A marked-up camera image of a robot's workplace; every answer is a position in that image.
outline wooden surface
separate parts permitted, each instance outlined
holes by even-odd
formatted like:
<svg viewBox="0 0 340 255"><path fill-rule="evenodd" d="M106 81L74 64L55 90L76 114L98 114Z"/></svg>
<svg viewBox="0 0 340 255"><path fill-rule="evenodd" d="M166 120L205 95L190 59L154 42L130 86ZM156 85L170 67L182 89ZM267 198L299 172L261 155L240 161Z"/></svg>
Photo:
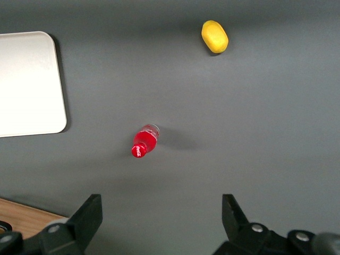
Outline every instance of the wooden surface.
<svg viewBox="0 0 340 255"><path fill-rule="evenodd" d="M49 222L61 218L64 217L0 199L0 220L11 224L13 231L21 232L24 239L39 233Z"/></svg>

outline bottle label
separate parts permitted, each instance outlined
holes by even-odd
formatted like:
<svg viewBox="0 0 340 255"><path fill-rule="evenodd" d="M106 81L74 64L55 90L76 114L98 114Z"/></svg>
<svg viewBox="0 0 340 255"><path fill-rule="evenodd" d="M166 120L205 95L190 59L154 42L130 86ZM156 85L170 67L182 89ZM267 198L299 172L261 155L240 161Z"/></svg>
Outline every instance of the bottle label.
<svg viewBox="0 0 340 255"><path fill-rule="evenodd" d="M137 157L142 156L142 153L140 153L140 147L136 146L136 152L137 152Z"/></svg>
<svg viewBox="0 0 340 255"><path fill-rule="evenodd" d="M159 134L156 133L155 130L152 130L148 127L145 127L140 132L148 132L149 134L151 134L156 139L156 142L157 142Z"/></svg>

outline screw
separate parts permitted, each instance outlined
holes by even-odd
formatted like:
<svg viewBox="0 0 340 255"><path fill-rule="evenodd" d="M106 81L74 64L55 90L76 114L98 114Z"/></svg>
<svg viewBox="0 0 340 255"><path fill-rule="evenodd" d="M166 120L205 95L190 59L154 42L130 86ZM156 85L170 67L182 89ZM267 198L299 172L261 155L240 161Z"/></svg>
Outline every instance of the screw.
<svg viewBox="0 0 340 255"><path fill-rule="evenodd" d="M258 233L261 233L264 230L259 224L252 225L251 229Z"/></svg>
<svg viewBox="0 0 340 255"><path fill-rule="evenodd" d="M59 225L56 225L56 226L50 227L50 228L48 229L48 232L49 232L49 233L54 233L54 232L57 232L59 228L60 228L60 226L59 226Z"/></svg>
<svg viewBox="0 0 340 255"><path fill-rule="evenodd" d="M3 238L0 239L0 243L6 243L10 241L13 237L11 235L4 236Z"/></svg>
<svg viewBox="0 0 340 255"><path fill-rule="evenodd" d="M309 241L309 237L306 234L304 234L304 233L297 232L297 234L295 236L300 241L303 241L303 242L308 242Z"/></svg>

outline red bottle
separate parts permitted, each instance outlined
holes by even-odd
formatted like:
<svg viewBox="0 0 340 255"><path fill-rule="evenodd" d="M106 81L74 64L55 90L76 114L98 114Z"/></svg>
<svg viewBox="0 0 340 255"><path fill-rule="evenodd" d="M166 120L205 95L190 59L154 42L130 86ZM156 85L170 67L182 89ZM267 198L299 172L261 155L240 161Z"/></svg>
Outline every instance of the red bottle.
<svg viewBox="0 0 340 255"><path fill-rule="evenodd" d="M133 139L132 155L136 158L144 157L155 148L158 137L159 128L156 125L148 124L142 127Z"/></svg>

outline black mount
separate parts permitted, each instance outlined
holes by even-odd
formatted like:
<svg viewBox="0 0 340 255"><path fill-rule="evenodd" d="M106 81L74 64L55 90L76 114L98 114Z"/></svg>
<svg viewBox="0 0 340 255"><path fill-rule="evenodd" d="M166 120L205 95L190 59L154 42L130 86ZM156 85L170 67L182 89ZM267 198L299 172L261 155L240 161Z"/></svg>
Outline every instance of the black mount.
<svg viewBox="0 0 340 255"><path fill-rule="evenodd" d="M0 255L84 255L103 220L101 196L91 195L65 223L44 228L31 238L20 232L0 235Z"/></svg>
<svg viewBox="0 0 340 255"><path fill-rule="evenodd" d="M229 241L214 255L340 255L340 235L292 230L284 238L259 223L249 223L231 194L223 195L222 222Z"/></svg>

